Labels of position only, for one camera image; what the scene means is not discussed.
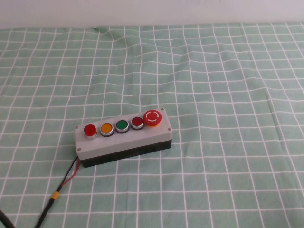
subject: push button box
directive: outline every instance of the push button box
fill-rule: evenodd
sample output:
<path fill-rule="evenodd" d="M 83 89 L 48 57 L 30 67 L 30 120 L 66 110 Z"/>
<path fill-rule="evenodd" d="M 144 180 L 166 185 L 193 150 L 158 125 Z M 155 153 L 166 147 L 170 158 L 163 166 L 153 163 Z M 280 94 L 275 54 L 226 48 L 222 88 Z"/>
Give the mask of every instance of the push button box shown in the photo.
<path fill-rule="evenodd" d="M 172 145 L 164 108 L 76 126 L 76 153 L 84 167 L 138 156 Z"/>

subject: indicator light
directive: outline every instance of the indicator light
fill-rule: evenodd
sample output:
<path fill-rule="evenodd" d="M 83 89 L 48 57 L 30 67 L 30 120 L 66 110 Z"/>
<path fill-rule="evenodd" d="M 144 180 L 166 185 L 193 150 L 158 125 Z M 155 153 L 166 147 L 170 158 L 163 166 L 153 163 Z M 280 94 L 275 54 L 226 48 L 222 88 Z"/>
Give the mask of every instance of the indicator light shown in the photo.
<path fill-rule="evenodd" d="M 92 140 L 95 139 L 98 135 L 97 129 L 93 124 L 89 124 L 84 128 L 86 139 Z"/>
<path fill-rule="evenodd" d="M 100 128 L 100 134 L 104 137 L 109 137 L 114 134 L 114 128 L 112 124 L 106 123 L 102 125 Z"/>

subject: tablecloth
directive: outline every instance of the tablecloth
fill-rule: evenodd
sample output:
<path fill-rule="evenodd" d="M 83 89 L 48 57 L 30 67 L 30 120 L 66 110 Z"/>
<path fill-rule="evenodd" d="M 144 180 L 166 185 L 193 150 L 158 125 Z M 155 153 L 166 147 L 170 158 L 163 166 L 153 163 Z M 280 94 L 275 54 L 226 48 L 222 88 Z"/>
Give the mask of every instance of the tablecloth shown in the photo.
<path fill-rule="evenodd" d="M 161 107 L 172 148 L 80 167 L 44 228 L 304 227 L 300 22 L 1 30 L 1 210 L 33 227 L 75 126 Z"/>

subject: black wire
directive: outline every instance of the black wire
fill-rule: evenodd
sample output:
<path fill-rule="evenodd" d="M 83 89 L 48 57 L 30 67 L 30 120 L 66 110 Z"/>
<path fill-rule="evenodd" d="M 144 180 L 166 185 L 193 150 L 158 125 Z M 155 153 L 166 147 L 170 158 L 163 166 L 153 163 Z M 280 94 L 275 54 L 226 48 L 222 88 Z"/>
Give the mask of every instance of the black wire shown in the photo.
<path fill-rule="evenodd" d="M 60 185 L 58 186 L 58 188 L 56 189 L 56 191 L 60 191 L 62 188 L 63 183 L 65 182 L 68 174 L 70 173 L 72 167 L 74 166 L 74 163 L 77 161 L 78 156 L 74 159 L 73 163 L 71 164 L 70 168 L 68 169 L 68 171 L 66 172 L 65 177 L 63 178 L 63 180 L 61 181 Z M 40 215 L 40 218 L 37 222 L 37 225 L 35 226 L 35 228 L 39 228 L 43 222 L 43 220 L 45 219 L 48 210 L 51 208 L 51 206 L 53 205 L 55 199 L 54 198 L 50 198 L 46 207 L 44 208 L 43 212 Z M 9 218 L 0 210 L 0 221 L 2 222 L 2 224 L 5 226 L 5 228 L 15 228 L 15 226 L 12 224 L 12 222 L 9 220 Z"/>
<path fill-rule="evenodd" d="M 6 228 L 15 228 L 12 222 L 9 220 L 8 217 L 0 210 L 0 221 L 3 223 L 4 227 Z"/>
<path fill-rule="evenodd" d="M 58 186 L 58 188 L 57 188 L 56 191 L 59 192 L 59 191 L 61 190 L 62 184 L 65 182 L 65 180 L 66 180 L 66 178 L 67 178 L 69 172 L 71 171 L 71 169 L 72 169 L 74 163 L 77 161 L 77 159 L 78 159 L 78 156 L 74 159 L 73 163 L 71 164 L 70 168 L 69 168 L 68 171 L 66 172 L 66 175 L 65 175 L 64 179 L 62 180 L 62 182 L 60 183 L 60 185 Z M 43 220 L 45 219 L 45 217 L 46 217 L 46 215 L 47 215 L 48 210 L 51 208 L 51 206 L 53 205 L 54 201 L 55 201 L 55 199 L 53 199 L 53 198 L 50 198 L 50 199 L 49 199 L 49 201 L 48 201 L 46 207 L 44 208 L 43 212 L 42 212 L 41 215 L 40 215 L 40 218 L 39 218 L 39 220 L 38 220 L 38 222 L 37 222 L 35 228 L 39 228 L 39 227 L 41 226 Z"/>

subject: black enclosure base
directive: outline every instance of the black enclosure base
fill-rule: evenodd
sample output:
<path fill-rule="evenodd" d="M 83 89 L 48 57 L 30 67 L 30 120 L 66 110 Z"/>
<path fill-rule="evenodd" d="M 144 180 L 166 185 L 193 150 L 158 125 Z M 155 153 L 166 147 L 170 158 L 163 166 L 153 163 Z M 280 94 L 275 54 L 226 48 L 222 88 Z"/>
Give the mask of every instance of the black enclosure base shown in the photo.
<path fill-rule="evenodd" d="M 119 151 L 111 154 L 102 155 L 99 157 L 94 157 L 90 159 L 80 160 L 83 167 L 91 167 L 94 165 L 104 164 L 108 162 L 114 162 L 124 158 L 130 158 L 146 153 L 151 153 L 155 151 L 166 150 L 172 147 L 172 140 L 159 142 L 156 144 L 146 145 L 142 147 L 137 147 L 125 151 Z"/>

